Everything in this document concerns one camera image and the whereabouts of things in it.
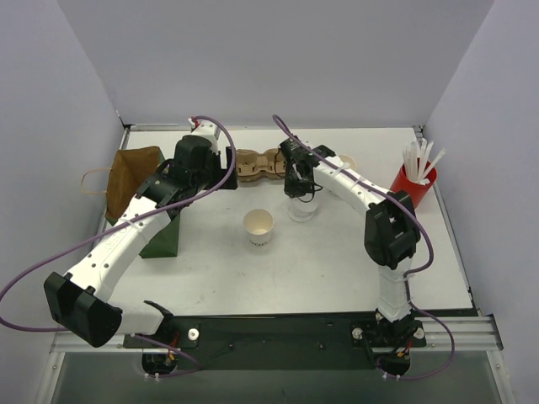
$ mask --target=screw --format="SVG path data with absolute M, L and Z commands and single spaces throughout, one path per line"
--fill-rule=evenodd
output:
M 361 339 L 361 335 L 363 334 L 363 330 L 359 327 L 356 327 L 352 330 L 352 338 L 353 339 Z
M 187 338 L 190 341 L 196 341 L 197 339 L 199 339 L 199 330 L 197 330 L 196 328 L 191 328 L 189 332 L 187 332 Z

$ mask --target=bag handle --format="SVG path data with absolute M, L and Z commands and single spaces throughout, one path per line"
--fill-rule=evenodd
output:
M 81 179 L 81 192 L 83 194 L 86 194 L 86 195 L 101 195 L 101 194 L 106 194 L 107 191 L 88 191 L 87 189 L 84 188 L 84 179 L 86 178 L 86 176 L 88 174 L 91 174 L 91 173 L 99 173 L 101 171 L 110 171 L 112 170 L 112 167 L 101 167 L 101 168 L 95 168 L 94 170 L 90 170 L 90 171 L 87 171 L 84 175 L 83 175 L 83 178 Z

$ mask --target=cable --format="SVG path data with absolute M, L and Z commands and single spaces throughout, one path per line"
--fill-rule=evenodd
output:
M 412 339 L 411 339 L 411 338 L 412 338 L 412 335 L 413 335 L 413 334 L 411 334 L 409 337 L 406 337 L 403 341 L 401 341 L 401 342 L 400 342 L 400 343 L 393 349 L 393 351 L 391 351 L 390 355 L 395 355 L 395 354 L 397 354 L 397 353 L 398 353 L 398 350 L 403 346 L 403 343 L 407 343 L 407 344 L 409 344 L 409 345 L 411 346 L 411 343 L 412 343 Z M 408 346 L 405 347 L 404 350 L 403 350 L 402 352 L 406 351 L 407 349 L 409 349 Z
M 121 224 L 119 224 L 117 226 L 114 226 L 114 227 L 108 229 L 107 231 L 103 231 L 102 233 L 99 233 L 99 234 L 97 234 L 97 235 L 95 235 L 93 237 L 90 237 L 90 238 L 82 241 L 82 242 L 79 242 L 77 245 L 75 245 L 73 247 L 70 247 L 65 251 L 59 252 L 58 254 L 53 255 L 51 257 L 48 257 L 48 258 L 44 259 L 43 261 L 39 261 L 38 263 L 32 265 L 31 267 L 29 267 L 26 270 L 24 270 L 23 272 L 21 272 L 19 275 L 17 275 L 15 278 L 13 278 L 8 284 L 6 284 L 6 286 L 3 287 L 3 289 L 0 291 L 0 302 L 2 302 L 2 299 L 4 298 L 4 296 L 9 292 L 9 290 L 11 288 L 13 288 L 13 286 L 17 282 L 19 282 L 26 275 L 31 274 L 32 272 L 34 272 L 36 269 L 41 268 L 42 266 L 47 265 L 48 263 L 56 261 L 58 258 L 64 257 L 65 255 L 67 255 L 69 253 L 72 253 L 72 252 L 78 250 L 79 248 L 88 245 L 91 242 L 95 242 L 95 241 L 97 241 L 97 240 L 99 240 L 99 239 L 101 239 L 101 238 L 103 238 L 105 236 L 108 236 L 109 234 L 112 234 L 112 233 L 114 233 L 114 232 L 116 232 L 118 230 L 121 230 L 121 229 L 124 229 L 124 228 L 130 226 L 129 222 L 135 223 L 135 222 L 144 220 L 149 216 L 153 216 L 153 215 L 156 215 L 158 213 L 164 212 L 166 210 L 176 209 L 176 208 L 180 208 L 182 206 L 192 204 L 196 200 L 204 198 L 204 197 L 208 196 L 209 194 L 212 194 L 213 192 L 217 191 L 222 185 L 224 185 L 224 183 L 230 178 L 230 176 L 232 175 L 232 173 L 233 173 L 233 171 L 234 171 L 234 169 L 236 167 L 236 147 L 234 146 L 234 142 L 232 140 L 232 137 L 231 137 L 230 133 L 228 133 L 227 128 L 225 128 L 218 120 L 214 120 L 213 118 L 210 118 L 209 116 L 205 116 L 205 115 L 197 115 L 197 116 L 192 117 L 192 119 L 193 120 L 209 120 L 211 123 L 216 125 L 219 129 L 221 129 L 223 131 L 223 133 L 225 134 L 225 136 L 227 137 L 227 139 L 228 139 L 228 142 L 229 142 L 230 147 L 232 149 L 232 157 L 231 157 L 231 161 L 230 161 L 230 167 L 228 168 L 227 173 L 225 174 L 225 176 L 223 177 L 223 179 L 221 181 L 219 181 L 216 185 L 214 185 L 210 189 L 206 190 L 205 192 L 203 192 L 201 194 L 197 194 L 192 198 L 185 199 L 185 200 L 180 200 L 179 202 L 176 202 L 175 204 L 164 206 L 163 208 L 155 209 L 155 210 L 152 210 L 150 212 L 139 215 L 137 217 L 133 217 L 130 221 L 125 221 L 125 222 L 123 222 L 123 223 L 121 223 Z M 24 332 L 59 332 L 59 331 L 68 331 L 66 328 L 63 328 L 63 327 L 44 327 L 44 328 L 40 328 L 40 327 L 20 326 L 20 325 L 17 325 L 17 324 L 13 324 L 12 322 L 8 322 L 7 320 L 5 320 L 1 316 L 0 316 L 0 324 L 7 327 L 7 328 L 11 328 L 11 329 L 17 330 L 17 331 L 24 331 Z
M 408 340 L 408 343 L 406 344 L 406 347 L 399 353 L 397 353 L 398 349 L 400 347 L 396 347 L 392 352 L 391 352 L 391 355 L 394 355 L 396 354 L 398 357 L 402 357 L 404 356 L 405 354 L 409 354 L 410 352 L 410 348 L 412 348 L 412 338 L 410 338 Z
M 311 191 L 311 198 L 309 200 L 303 200 L 303 199 L 300 199 L 299 196 L 296 196 L 296 199 L 299 200 L 300 202 L 303 202 L 304 204 L 308 204 L 309 202 L 312 202 L 312 200 L 314 199 L 314 194 L 316 192 L 319 192 L 323 189 L 323 187 L 321 187 L 320 185 L 318 185 L 317 183 L 314 183 L 312 185 L 312 191 Z
M 290 131 L 290 128 L 286 125 L 285 121 L 283 121 L 283 119 L 279 116 L 279 115 L 276 115 L 274 114 L 272 116 L 273 118 L 273 121 L 277 124 L 277 126 L 279 126 L 279 128 L 285 132 L 285 135 L 287 135 L 288 137 L 290 137 L 295 143 L 297 143 L 299 146 L 303 147 L 303 149 L 305 149 L 307 152 L 309 153 L 312 153 L 313 156 L 315 156 L 319 161 L 323 162 L 324 164 L 327 164 L 328 166 L 330 166 L 331 168 L 333 168 L 334 170 L 338 169 L 337 166 L 335 166 L 333 163 L 331 163 L 330 161 L 326 160 L 323 156 L 321 156 L 319 153 L 317 153 L 316 151 L 314 151 L 313 149 L 311 149 L 310 147 L 306 146 L 305 144 L 302 143 L 302 141 L 299 140 L 299 138 L 297 136 L 294 136 L 292 134 L 292 132 Z M 432 370 L 430 372 L 427 372 L 423 375 L 417 375 L 417 376 L 403 376 L 403 377 L 399 377 L 398 379 L 399 380 L 421 380 L 421 379 L 424 379 L 426 377 L 429 377 L 429 376 L 432 376 L 432 375 L 436 375 L 437 373 L 440 373 L 442 370 L 444 370 L 445 368 L 447 368 L 451 362 L 453 361 L 454 357 L 455 357 L 455 338 L 453 337 L 453 334 L 451 332 L 451 330 L 449 329 L 449 327 L 442 321 L 440 320 L 438 317 L 428 313 L 427 311 L 424 311 L 424 310 L 421 310 L 419 309 L 413 302 L 412 302 L 412 297 L 410 295 L 410 285 L 409 285 L 409 282 L 408 282 L 408 276 L 411 275 L 411 274 L 416 274 L 418 272 L 421 272 L 421 271 L 425 271 L 428 267 L 430 267 L 430 265 L 432 265 L 432 263 L 434 262 L 435 260 L 435 251 L 434 251 L 434 248 L 432 246 L 432 241 L 430 240 L 430 237 L 429 235 L 427 234 L 427 231 L 424 229 L 424 227 L 421 225 L 421 223 L 419 223 L 419 221 L 417 220 L 417 218 L 415 217 L 415 215 L 412 214 L 412 212 L 410 212 L 408 209 L 406 209 L 406 207 L 401 204 L 398 200 L 396 200 L 395 198 L 393 198 L 391 195 L 389 194 L 386 194 L 382 191 L 380 191 L 379 189 L 376 189 L 372 186 L 370 186 L 368 183 L 365 183 L 363 181 L 360 181 L 358 178 L 356 178 L 353 174 L 349 173 L 347 170 L 341 170 L 341 173 L 344 174 L 346 177 L 350 178 L 352 181 L 355 181 L 357 182 L 360 186 L 362 186 L 363 188 L 367 189 L 368 191 L 371 191 L 373 192 L 374 194 L 378 194 L 380 195 L 382 198 L 385 198 L 385 199 L 388 199 L 390 200 L 393 204 L 395 204 L 407 217 L 410 218 L 410 220 L 418 227 L 419 231 L 421 232 L 421 234 L 423 235 L 423 238 L 425 240 L 425 243 L 427 244 L 427 249 L 429 250 L 429 259 L 427 260 L 427 262 L 424 264 L 424 265 L 421 265 L 420 267 L 418 268 L 415 268 L 415 269 L 410 269 L 408 271 L 406 271 L 404 274 L 403 274 L 403 277 L 404 277 L 404 285 L 406 287 L 406 297 L 408 299 L 408 302 L 410 304 L 410 306 L 416 310 L 419 314 L 423 315 L 423 316 L 427 316 L 428 318 L 431 318 L 433 319 L 435 322 L 437 322 L 438 324 L 440 324 L 446 331 L 447 331 L 447 335 L 449 335 L 449 339 L 451 340 L 451 353 L 449 355 L 449 358 L 448 360 L 438 369 L 435 369 L 435 370 Z M 376 367 L 378 367 L 378 369 L 380 369 L 379 367 L 379 363 L 380 363 L 380 358 L 378 358 L 378 360 L 376 361 Z M 392 378 L 395 378 L 397 379 L 397 376 L 395 375 L 390 375 L 388 374 L 390 377 Z
M 202 365 L 200 364 L 200 362 L 198 360 L 196 360 L 195 358 L 193 358 L 191 355 L 186 354 L 184 351 L 180 351 L 179 349 L 177 349 L 175 347 L 171 347 L 170 345 L 167 345 L 166 343 L 160 343 L 159 341 L 154 341 L 153 339 L 144 337 L 142 335 L 131 334 L 131 336 L 134 339 L 144 341 L 145 343 L 151 343 L 152 345 L 155 345 L 157 347 L 168 349 L 169 351 L 172 351 L 175 354 L 186 358 L 190 363 L 192 363 L 192 364 L 194 364 L 196 366 L 196 369 L 192 369 L 192 370 L 180 370 L 178 372 L 170 373 L 168 375 L 159 375 L 159 379 L 165 379 L 165 378 L 169 378 L 169 377 L 188 375 L 190 373 L 195 373 L 195 372 L 198 372 L 198 371 L 202 370 Z
M 175 335 L 174 339 L 169 344 L 171 347 L 175 347 L 176 344 L 178 343 L 179 332 L 175 332 L 174 335 Z M 174 360 L 174 355 L 172 355 L 172 351 L 170 351 L 170 350 L 168 351 L 168 356 L 169 356 L 169 358 L 171 358 L 171 360 Z

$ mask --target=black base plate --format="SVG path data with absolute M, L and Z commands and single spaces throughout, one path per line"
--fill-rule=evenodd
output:
M 352 338 L 354 327 L 376 327 L 374 312 L 278 316 L 212 316 L 173 319 L 181 333 L 196 326 L 196 348 L 181 348 L 204 369 L 371 369 L 365 350 Z M 423 347 L 424 339 L 413 340 Z M 373 348 L 393 348 L 371 341 Z M 126 337 L 125 348 L 154 348 Z M 185 368 L 181 361 L 179 367 Z

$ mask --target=brown paper bag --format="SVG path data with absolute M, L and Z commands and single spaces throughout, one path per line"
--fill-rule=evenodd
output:
M 163 161 L 157 146 L 116 152 L 107 185 L 107 220 L 117 221 L 124 214 L 138 187 Z

